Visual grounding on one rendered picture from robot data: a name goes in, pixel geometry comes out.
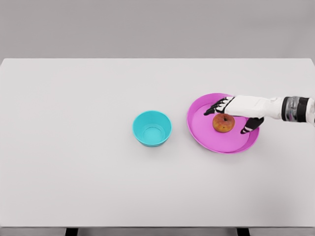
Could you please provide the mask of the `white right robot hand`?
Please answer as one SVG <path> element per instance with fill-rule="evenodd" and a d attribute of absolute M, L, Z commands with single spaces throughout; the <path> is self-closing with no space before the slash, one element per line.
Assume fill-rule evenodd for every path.
<path fill-rule="evenodd" d="M 243 95 L 228 96 L 214 103 L 204 115 L 220 113 L 246 117 L 248 118 L 247 123 L 240 131 L 241 134 L 246 134 L 257 129 L 264 122 L 269 105 L 270 99 L 267 98 Z"/>

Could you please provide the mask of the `pink plate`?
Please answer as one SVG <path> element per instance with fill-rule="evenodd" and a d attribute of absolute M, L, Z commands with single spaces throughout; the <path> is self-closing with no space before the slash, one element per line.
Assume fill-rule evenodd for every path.
<path fill-rule="evenodd" d="M 193 138 L 206 149 L 217 153 L 240 153 L 255 144 L 260 129 L 241 134 L 240 131 L 248 118 L 235 117 L 234 128 L 229 132 L 220 133 L 212 125 L 215 115 L 203 115 L 215 102 L 227 96 L 225 93 L 210 93 L 197 98 L 188 109 L 187 126 Z"/>

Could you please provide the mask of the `blue bowl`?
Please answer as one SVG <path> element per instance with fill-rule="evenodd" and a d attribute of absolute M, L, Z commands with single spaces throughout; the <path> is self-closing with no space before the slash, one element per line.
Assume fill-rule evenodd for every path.
<path fill-rule="evenodd" d="M 172 128 L 170 118 L 155 110 L 140 113 L 132 124 L 134 137 L 147 147 L 163 145 L 169 139 Z"/>

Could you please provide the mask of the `red yellow apple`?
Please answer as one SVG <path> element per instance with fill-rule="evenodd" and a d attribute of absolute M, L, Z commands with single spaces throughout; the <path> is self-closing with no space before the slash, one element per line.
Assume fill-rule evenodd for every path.
<path fill-rule="evenodd" d="M 235 126 L 235 119 L 228 114 L 217 114 L 212 121 L 213 128 L 220 133 L 227 133 Z"/>

